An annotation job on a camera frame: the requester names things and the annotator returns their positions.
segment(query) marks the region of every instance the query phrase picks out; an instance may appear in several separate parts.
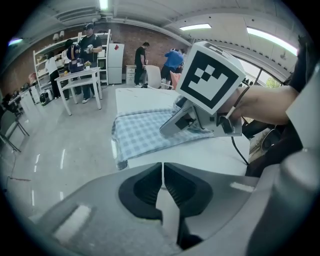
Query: sneaker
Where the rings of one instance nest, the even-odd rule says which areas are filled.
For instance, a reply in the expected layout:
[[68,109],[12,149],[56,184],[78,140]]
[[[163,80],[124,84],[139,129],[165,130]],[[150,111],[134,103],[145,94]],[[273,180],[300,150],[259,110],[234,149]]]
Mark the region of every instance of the sneaker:
[[89,100],[90,100],[90,98],[84,98],[84,99],[82,100],[82,103],[85,104],[85,103],[87,103]]

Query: brick wall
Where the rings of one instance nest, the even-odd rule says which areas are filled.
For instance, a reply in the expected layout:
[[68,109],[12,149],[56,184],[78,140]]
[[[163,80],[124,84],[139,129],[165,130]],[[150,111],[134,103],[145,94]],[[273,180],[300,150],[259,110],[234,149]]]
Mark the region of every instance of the brick wall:
[[[187,49],[186,45],[165,34],[139,26],[106,23],[98,24],[94,31],[98,33],[98,31],[108,31],[109,29],[111,29],[111,39],[113,42],[124,44],[123,73],[125,73],[126,65],[134,64],[136,49],[144,42],[149,42],[150,44],[149,49],[146,51],[146,59],[149,61],[148,64],[158,66],[160,69],[166,61],[164,54],[171,48]],[[83,31],[83,27],[65,30],[64,38],[76,37],[78,32],[81,31]],[[53,35],[50,35],[40,40],[9,65],[2,77],[0,77],[0,89],[3,96],[8,93],[13,93],[23,86],[24,83],[28,82],[29,74],[35,72],[33,50],[39,51],[45,46],[52,44],[52,38]]]

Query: small white table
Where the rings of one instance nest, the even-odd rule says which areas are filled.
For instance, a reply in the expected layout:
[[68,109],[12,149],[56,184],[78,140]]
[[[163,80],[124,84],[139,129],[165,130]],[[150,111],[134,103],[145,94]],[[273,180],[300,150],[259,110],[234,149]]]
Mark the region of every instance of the small white table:
[[[58,85],[59,88],[59,92],[64,104],[64,107],[66,109],[66,111],[68,112],[69,116],[71,116],[71,111],[67,105],[67,101],[65,98],[65,95],[63,93],[64,90],[70,89],[71,93],[72,93],[72,97],[74,100],[75,104],[78,104],[77,98],[76,98],[76,93],[74,90],[74,87],[78,87],[78,86],[84,86],[84,85],[90,85],[93,84],[93,90],[94,90],[94,95],[95,100],[96,100],[96,104],[98,106],[98,109],[101,109],[101,104],[100,104],[100,100],[102,100],[102,90],[101,90],[101,84],[100,84],[100,72],[99,72],[99,67],[91,67],[90,69],[84,69],[83,71],[79,71],[79,72],[75,72],[75,73],[69,73],[67,75],[64,76],[60,76],[58,78],[56,78],[56,83]],[[91,75],[91,78],[83,78],[83,79],[78,79],[78,80],[74,80],[71,81],[72,78],[78,78],[78,77],[83,77],[83,76],[88,76]],[[62,81],[66,81],[68,80],[68,84],[65,87],[61,87],[61,82]]]
[[[117,113],[171,108],[179,94],[174,90],[154,88],[119,88],[115,90]],[[250,142],[234,137],[235,144],[248,160]],[[148,153],[128,160],[130,168],[156,162],[171,162],[210,172],[244,176],[247,166],[234,148],[230,137],[204,138]]]
[[23,108],[24,113],[30,122],[35,123],[39,119],[39,112],[32,100],[30,90],[31,89],[28,88],[24,92],[21,92],[17,97],[9,101],[8,104],[11,105],[15,103],[17,99],[21,98],[20,105]]

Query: ceiling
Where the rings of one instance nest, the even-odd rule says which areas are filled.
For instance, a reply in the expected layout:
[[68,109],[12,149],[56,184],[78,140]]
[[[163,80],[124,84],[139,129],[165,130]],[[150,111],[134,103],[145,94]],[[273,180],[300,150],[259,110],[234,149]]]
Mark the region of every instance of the ceiling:
[[[99,10],[99,0],[45,1],[25,22],[17,37],[24,43],[8,52],[11,62],[30,45],[63,29],[97,18],[100,22],[143,22],[192,43],[212,40],[263,56],[275,67],[293,71],[297,57],[280,46],[247,33],[247,27],[263,30],[298,47],[305,31],[278,0],[108,0],[108,11]],[[211,29],[182,31],[183,26],[209,23]]]

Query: black and white marker cube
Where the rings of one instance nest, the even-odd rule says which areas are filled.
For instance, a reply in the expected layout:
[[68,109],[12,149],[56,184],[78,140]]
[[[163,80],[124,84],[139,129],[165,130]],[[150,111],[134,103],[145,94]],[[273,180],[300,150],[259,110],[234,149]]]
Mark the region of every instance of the black and white marker cube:
[[245,78],[238,59],[206,42],[193,44],[176,91],[213,115]]

